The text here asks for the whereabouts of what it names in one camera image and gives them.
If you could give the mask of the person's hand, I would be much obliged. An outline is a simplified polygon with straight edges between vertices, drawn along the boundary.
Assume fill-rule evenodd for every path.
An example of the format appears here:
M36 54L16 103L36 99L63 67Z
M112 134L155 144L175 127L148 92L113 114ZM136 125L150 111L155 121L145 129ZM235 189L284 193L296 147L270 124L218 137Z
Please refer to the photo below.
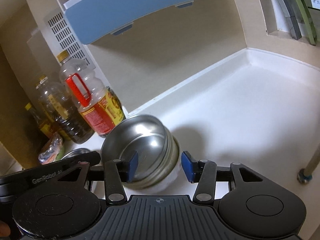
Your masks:
M7 223L0 221L0 237L9 237L11 230Z

